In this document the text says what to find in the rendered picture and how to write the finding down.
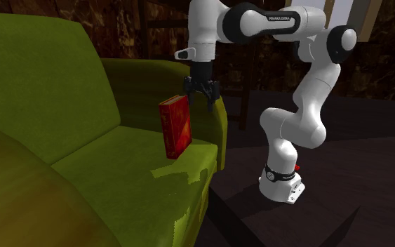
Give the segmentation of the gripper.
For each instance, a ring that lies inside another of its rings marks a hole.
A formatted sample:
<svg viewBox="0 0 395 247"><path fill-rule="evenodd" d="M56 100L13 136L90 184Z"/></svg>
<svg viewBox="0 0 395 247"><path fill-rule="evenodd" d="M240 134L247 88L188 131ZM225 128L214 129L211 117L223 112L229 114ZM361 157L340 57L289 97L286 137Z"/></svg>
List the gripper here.
<svg viewBox="0 0 395 247"><path fill-rule="evenodd" d="M208 111L213 111L213 104L220 98L220 83L212 80L213 62L192 62L190 75L183 81L183 91L188 104L194 103L194 91L202 92L208 99Z"/></svg>

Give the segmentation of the red book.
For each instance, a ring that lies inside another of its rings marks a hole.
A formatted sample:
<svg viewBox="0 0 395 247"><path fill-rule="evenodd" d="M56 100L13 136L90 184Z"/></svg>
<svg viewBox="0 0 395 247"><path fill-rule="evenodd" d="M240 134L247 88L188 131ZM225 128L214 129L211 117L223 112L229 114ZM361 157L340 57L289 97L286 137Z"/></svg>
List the red book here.
<svg viewBox="0 0 395 247"><path fill-rule="evenodd" d="M192 142L188 97L175 95L158 106L166 156L177 159Z"/></svg>

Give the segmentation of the green sofa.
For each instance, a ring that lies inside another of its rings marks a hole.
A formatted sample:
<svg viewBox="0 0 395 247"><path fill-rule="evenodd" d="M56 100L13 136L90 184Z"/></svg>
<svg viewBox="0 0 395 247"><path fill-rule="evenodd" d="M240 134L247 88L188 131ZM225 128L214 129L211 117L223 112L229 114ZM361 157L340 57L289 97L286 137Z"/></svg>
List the green sofa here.
<svg viewBox="0 0 395 247"><path fill-rule="evenodd" d="M190 108L169 159L159 103L187 66L102 59L81 24L0 13L0 247L194 247L227 115Z"/></svg>

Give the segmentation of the dark robot stand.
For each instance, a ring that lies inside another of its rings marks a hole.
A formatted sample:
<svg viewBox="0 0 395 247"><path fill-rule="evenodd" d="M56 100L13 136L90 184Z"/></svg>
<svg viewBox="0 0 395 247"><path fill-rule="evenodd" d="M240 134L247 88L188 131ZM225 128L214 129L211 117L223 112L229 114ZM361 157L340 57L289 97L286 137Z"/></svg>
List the dark robot stand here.
<svg viewBox="0 0 395 247"><path fill-rule="evenodd" d="M211 187L206 215L230 247L342 247L359 207L333 207L309 199L270 201L257 184L228 199Z"/></svg>

